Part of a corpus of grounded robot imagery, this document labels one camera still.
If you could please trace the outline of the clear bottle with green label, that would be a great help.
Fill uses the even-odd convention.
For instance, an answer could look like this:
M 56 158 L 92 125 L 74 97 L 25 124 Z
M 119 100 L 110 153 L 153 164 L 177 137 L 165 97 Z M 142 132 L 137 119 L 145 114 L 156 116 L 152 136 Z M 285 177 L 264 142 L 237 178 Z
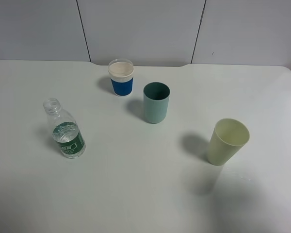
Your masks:
M 56 98 L 43 102 L 48 128 L 62 154 L 69 159 L 80 157 L 86 149 L 85 140 L 74 117 Z

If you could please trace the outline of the teal plastic cup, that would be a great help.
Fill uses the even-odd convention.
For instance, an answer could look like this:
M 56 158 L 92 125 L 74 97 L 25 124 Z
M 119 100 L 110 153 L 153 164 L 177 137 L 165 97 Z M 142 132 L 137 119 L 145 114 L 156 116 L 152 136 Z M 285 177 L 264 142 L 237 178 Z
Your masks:
M 160 82 L 148 83 L 144 89 L 144 115 L 146 121 L 157 124 L 162 122 L 167 114 L 170 89 Z

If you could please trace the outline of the blue sleeved paper cup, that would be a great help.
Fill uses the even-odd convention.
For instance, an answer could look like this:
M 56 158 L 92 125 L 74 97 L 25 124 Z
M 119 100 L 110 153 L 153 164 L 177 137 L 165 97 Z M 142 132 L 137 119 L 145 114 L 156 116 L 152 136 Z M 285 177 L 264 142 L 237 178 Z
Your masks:
M 128 59 L 115 59 L 108 65 L 113 90 L 118 96 L 127 96 L 132 92 L 134 66 Z

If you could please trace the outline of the pale green plastic cup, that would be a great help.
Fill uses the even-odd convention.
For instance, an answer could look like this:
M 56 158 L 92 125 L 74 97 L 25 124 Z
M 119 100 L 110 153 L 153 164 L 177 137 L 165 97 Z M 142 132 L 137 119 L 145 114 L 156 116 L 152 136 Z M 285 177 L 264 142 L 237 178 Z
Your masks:
M 240 121 L 231 118 L 219 120 L 209 142 L 208 161 L 215 166 L 224 165 L 249 139 L 249 130 Z

